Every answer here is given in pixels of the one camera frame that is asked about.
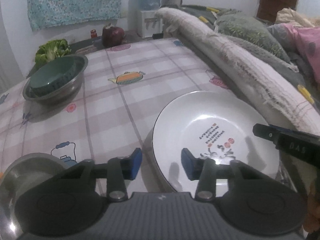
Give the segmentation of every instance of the pillow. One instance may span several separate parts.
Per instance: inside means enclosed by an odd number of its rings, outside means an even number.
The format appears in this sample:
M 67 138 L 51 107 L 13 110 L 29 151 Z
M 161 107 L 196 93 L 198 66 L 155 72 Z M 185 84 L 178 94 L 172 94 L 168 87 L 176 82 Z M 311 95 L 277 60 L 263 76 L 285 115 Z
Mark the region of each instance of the pillow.
M 280 43 L 266 29 L 263 23 L 239 11 L 227 11 L 218 17 L 218 32 L 249 41 L 290 63 L 290 58 Z

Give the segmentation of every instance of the metal screw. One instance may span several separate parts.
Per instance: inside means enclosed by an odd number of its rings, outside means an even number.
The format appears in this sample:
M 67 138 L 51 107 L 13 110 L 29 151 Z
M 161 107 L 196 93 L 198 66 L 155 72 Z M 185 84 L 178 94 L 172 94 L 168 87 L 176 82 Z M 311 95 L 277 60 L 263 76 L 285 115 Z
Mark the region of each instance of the metal screw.
M 212 198 L 212 196 L 213 196 L 213 194 L 210 191 L 203 190 L 198 193 L 198 197 L 202 198 L 202 199 L 210 199 L 210 198 Z
M 124 192 L 122 191 L 119 191 L 119 190 L 115 190 L 115 191 L 112 191 L 110 194 L 109 194 L 109 197 L 113 198 L 113 199 L 121 199 L 124 197 Z

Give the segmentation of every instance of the beige cloth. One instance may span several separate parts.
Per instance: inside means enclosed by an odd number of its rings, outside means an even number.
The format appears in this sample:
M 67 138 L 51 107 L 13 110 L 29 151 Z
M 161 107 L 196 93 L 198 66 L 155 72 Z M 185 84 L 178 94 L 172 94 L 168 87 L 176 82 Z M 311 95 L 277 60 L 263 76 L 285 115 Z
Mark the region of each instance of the beige cloth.
M 320 17 L 308 18 L 290 8 L 284 8 L 278 11 L 275 23 L 290 23 L 296 27 L 315 27 L 320 26 Z

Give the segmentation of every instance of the gray ribbed surface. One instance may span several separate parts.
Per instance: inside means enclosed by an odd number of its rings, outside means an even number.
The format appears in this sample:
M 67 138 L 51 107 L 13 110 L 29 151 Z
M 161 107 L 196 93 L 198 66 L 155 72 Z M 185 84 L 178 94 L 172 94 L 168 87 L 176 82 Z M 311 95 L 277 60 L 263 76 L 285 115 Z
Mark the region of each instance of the gray ribbed surface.
M 26 234 L 21 240 L 45 240 Z M 189 193 L 134 193 L 124 203 L 111 204 L 95 225 L 82 233 L 50 240 L 89 239 L 221 239 L 268 240 L 275 238 L 245 234 L 228 225 L 215 207 L 199 203 Z M 278 236 L 277 240 L 302 239 L 297 234 Z

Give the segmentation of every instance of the pink flower print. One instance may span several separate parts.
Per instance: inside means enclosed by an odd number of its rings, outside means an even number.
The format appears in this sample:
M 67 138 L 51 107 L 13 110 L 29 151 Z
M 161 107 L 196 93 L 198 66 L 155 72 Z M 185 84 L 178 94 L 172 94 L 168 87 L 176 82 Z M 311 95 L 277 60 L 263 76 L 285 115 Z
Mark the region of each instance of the pink flower print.
M 67 112 L 72 113 L 77 108 L 76 104 L 71 104 L 67 106 Z
M 210 83 L 213 84 L 213 85 L 219 86 L 221 88 L 224 88 L 224 89 L 229 89 L 227 87 L 227 85 L 218 76 L 213 76 L 213 78 L 210 79 Z

